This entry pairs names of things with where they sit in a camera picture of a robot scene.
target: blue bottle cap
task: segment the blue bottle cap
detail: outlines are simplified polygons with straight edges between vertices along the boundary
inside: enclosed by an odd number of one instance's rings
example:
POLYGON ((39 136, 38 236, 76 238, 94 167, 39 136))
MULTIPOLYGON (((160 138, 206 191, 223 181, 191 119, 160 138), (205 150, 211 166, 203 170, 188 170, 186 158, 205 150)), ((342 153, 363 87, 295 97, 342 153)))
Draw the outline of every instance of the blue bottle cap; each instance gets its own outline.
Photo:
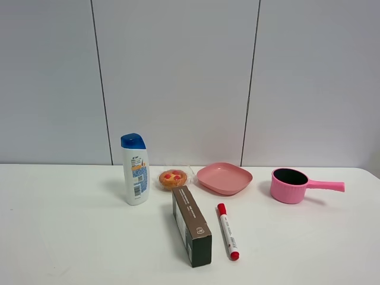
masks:
POLYGON ((121 137, 121 146, 132 150, 146 150, 143 138, 138 134, 123 135, 121 137))

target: bottle label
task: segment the bottle label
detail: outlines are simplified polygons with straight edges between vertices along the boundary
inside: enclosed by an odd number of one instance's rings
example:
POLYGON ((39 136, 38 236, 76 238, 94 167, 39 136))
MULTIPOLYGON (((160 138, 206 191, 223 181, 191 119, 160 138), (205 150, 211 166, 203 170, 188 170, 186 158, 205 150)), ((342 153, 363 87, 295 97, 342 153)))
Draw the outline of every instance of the bottle label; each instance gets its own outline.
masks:
POLYGON ((147 166, 140 156, 135 156, 131 159, 133 186, 135 197, 141 196, 148 187, 148 172, 147 166))

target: panel seam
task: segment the panel seam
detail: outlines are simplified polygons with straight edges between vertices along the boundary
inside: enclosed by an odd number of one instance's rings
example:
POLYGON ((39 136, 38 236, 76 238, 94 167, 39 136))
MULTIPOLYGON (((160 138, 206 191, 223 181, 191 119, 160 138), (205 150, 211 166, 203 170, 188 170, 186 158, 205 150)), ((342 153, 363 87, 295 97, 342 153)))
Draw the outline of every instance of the panel seam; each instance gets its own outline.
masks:
POLYGON ((259 0, 259 5, 258 5, 258 9, 257 9, 255 40, 254 40, 254 51, 252 53, 251 77, 249 79, 248 100, 247 100, 247 109, 246 109, 246 114, 245 114, 243 146, 242 146, 242 156, 240 158, 240 166, 243 166, 243 155, 244 155, 244 146, 245 146, 245 134, 246 134, 246 130, 247 130, 249 103, 251 101, 251 87, 252 87, 252 77, 253 77, 253 74, 254 74, 254 62, 255 62, 255 52, 256 52, 256 42, 257 42, 257 31, 258 31, 258 27, 259 27, 260 8, 261 8, 261 0, 259 0))
POLYGON ((99 56, 99 46, 97 42, 97 33, 96 33, 96 25, 95 25, 95 15, 94 15, 94 4, 93 0, 90 0, 91 3, 91 13, 93 16, 93 26, 94 26, 94 35, 95 35, 95 44, 96 44, 96 53, 97 53, 97 63, 99 67, 99 76, 100 76, 100 85, 102 87, 102 96, 103 96, 103 106, 104 106, 104 115, 106 117, 106 126, 107 126, 107 136, 108 136, 108 146, 109 146, 109 155, 111 158, 111 165, 113 165, 113 158, 112 158, 112 149, 111 149, 111 140, 109 136, 109 127, 108 127, 108 117, 107 117, 107 108, 106 108, 106 99, 105 99, 105 90, 103 87, 103 76, 102 76, 102 68, 100 66, 100 56, 99 56))

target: white wall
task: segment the white wall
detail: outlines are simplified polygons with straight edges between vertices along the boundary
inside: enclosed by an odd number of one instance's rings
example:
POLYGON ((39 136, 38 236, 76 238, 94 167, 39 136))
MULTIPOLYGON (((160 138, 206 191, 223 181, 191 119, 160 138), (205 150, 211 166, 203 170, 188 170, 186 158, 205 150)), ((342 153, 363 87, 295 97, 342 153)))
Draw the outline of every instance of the white wall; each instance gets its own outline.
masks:
POLYGON ((240 163, 258 0, 94 0, 113 161, 240 163))
POLYGON ((380 175, 379 11, 374 0, 262 1, 243 165, 380 175))
POLYGON ((89 0, 0 2, 0 163, 110 164, 89 0))

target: red marker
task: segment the red marker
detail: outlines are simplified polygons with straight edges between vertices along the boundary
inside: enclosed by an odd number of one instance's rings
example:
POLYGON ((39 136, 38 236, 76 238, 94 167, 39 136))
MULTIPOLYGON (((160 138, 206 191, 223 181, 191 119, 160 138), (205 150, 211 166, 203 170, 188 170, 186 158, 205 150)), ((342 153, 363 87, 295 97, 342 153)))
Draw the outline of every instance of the red marker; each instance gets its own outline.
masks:
POLYGON ((231 259, 238 260, 239 259, 238 247, 236 246, 235 239, 232 237, 230 224, 228 223, 228 219, 227 219, 226 206, 223 203, 219 204, 218 210, 219 210, 220 221, 223 227, 224 236, 226 237, 228 251, 230 253, 231 259))

